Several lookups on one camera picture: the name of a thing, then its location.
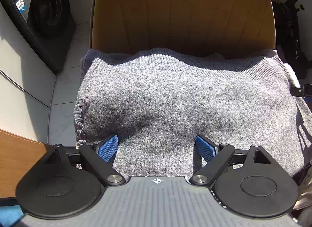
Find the gray knit sweater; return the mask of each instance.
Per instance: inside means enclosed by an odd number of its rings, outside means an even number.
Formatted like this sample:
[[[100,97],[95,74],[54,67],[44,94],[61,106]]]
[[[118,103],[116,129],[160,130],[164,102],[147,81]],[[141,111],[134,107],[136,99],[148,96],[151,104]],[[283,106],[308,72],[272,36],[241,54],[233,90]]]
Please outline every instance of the gray knit sweater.
[[[237,149],[259,143],[294,175],[311,160],[311,112],[291,68],[273,55],[224,60],[168,49],[96,56],[74,109],[77,144],[119,136],[127,176],[186,176],[202,166],[199,133]]]

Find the brown leather chair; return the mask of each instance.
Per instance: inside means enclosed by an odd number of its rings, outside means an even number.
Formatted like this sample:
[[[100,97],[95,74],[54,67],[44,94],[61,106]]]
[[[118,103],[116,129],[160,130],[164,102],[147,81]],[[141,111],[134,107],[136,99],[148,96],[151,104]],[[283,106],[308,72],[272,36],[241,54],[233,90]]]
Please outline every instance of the brown leather chair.
[[[94,0],[90,47],[239,58],[275,49],[271,0]]]

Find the washing machine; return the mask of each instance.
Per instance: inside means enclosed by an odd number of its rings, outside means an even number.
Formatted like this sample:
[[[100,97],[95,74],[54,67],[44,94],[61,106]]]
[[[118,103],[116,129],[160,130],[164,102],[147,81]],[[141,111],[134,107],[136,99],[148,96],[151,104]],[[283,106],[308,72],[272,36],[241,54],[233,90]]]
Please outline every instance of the washing machine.
[[[0,2],[21,35],[43,62],[55,74],[62,71],[76,28],[69,0]]]

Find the blue fabric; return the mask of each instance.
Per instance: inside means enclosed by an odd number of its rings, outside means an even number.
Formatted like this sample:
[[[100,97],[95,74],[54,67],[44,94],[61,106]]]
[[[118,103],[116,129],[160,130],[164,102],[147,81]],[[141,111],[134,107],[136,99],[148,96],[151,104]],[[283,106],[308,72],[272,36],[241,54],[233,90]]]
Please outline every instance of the blue fabric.
[[[98,155],[107,163],[118,150],[118,137],[113,136],[99,148]]]
[[[199,155],[201,155],[207,163],[216,156],[215,148],[199,136],[195,139],[195,147]]]
[[[3,227],[10,227],[23,217],[20,206],[0,207],[0,223]]]
[[[305,102],[312,103],[312,98],[303,98]]]

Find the black clamp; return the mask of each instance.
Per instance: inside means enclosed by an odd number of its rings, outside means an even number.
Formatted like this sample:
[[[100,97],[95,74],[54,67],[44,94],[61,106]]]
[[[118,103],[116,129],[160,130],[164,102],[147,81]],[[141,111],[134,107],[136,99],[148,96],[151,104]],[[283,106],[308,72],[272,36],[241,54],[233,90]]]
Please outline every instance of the black clamp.
[[[290,93],[293,97],[312,98],[312,84],[305,83],[303,88],[292,87]]]
[[[243,166],[228,170],[237,164]],[[249,150],[219,144],[219,153],[190,182],[209,187],[224,206],[254,218],[290,213],[298,197],[295,181],[259,144]]]
[[[46,152],[16,187],[23,212],[44,219],[70,217],[92,207],[104,187],[124,184],[125,178],[96,154],[94,146],[56,144]]]

